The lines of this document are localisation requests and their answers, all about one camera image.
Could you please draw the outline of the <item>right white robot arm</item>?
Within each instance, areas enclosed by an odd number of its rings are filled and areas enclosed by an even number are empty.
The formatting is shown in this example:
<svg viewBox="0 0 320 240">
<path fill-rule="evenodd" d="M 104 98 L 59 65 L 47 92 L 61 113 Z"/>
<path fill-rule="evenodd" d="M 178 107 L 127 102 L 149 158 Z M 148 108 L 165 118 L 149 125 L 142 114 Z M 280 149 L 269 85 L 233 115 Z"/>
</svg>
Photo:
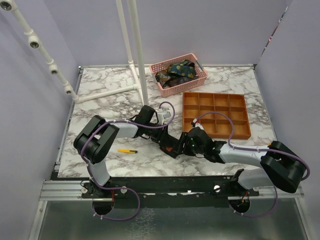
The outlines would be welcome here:
<svg viewBox="0 0 320 240">
<path fill-rule="evenodd" d="M 194 127 L 184 134 L 182 147 L 184 155 L 202 155 L 212 163 L 254 166 L 251 170 L 239 170 L 230 182 L 229 189 L 236 196 L 268 186 L 295 193 L 310 173 L 306 163 L 279 141 L 273 141 L 270 146 L 232 145 L 212 140 L 201 127 Z"/>
</svg>

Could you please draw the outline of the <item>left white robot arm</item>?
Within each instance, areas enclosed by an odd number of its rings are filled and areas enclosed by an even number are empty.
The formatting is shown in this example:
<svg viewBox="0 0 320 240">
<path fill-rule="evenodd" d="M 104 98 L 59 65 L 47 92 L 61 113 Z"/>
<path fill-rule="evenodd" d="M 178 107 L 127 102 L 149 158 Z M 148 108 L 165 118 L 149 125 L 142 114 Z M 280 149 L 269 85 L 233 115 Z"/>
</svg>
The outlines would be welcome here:
<svg viewBox="0 0 320 240">
<path fill-rule="evenodd" d="M 167 129 L 167 124 L 160 123 L 157 111 L 147 105 L 137 115 L 126 120 L 107 121 L 99 115 L 92 117 L 75 138 L 73 147 L 86 163 L 89 176 L 94 182 L 94 193 L 101 198 L 110 193 L 108 181 L 111 176 L 105 158 L 116 139 L 143 135 L 156 138 Z"/>
</svg>

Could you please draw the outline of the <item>pink perforated plastic basket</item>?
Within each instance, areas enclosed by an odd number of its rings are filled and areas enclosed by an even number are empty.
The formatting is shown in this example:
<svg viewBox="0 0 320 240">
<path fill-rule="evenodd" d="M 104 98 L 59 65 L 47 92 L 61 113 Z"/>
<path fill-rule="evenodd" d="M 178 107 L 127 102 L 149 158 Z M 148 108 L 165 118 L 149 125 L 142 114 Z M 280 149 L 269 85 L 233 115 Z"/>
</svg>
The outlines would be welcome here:
<svg viewBox="0 0 320 240">
<path fill-rule="evenodd" d="M 208 77 L 193 53 L 154 63 L 149 69 L 162 97 L 200 87 Z"/>
</svg>

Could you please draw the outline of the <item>black orange floral tie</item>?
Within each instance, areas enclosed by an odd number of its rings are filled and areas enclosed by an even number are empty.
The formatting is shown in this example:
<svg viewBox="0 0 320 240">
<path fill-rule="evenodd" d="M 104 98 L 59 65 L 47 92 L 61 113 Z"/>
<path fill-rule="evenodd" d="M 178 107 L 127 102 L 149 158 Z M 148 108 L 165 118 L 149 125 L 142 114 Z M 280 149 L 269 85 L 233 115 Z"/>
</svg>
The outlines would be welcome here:
<svg viewBox="0 0 320 240">
<path fill-rule="evenodd" d="M 159 142 L 159 148 L 165 154 L 169 155 L 172 158 L 176 158 L 177 156 L 183 153 L 183 147 L 185 143 L 185 134 L 182 133 L 180 138 L 177 139 L 169 134 L 165 134 Z"/>
</svg>

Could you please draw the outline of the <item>brown compartment tray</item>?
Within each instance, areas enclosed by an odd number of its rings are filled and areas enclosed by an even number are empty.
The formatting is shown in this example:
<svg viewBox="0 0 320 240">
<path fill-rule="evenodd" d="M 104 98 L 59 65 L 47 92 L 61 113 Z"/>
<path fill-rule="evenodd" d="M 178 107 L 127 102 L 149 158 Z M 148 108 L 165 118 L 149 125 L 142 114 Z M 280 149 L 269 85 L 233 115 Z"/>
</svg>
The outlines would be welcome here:
<svg viewBox="0 0 320 240">
<path fill-rule="evenodd" d="M 200 117 L 205 132 L 214 139 L 227 139 L 234 125 L 233 139 L 247 140 L 251 129 L 242 94 L 184 92 L 182 95 L 182 130 L 189 132 L 191 122 Z"/>
</svg>

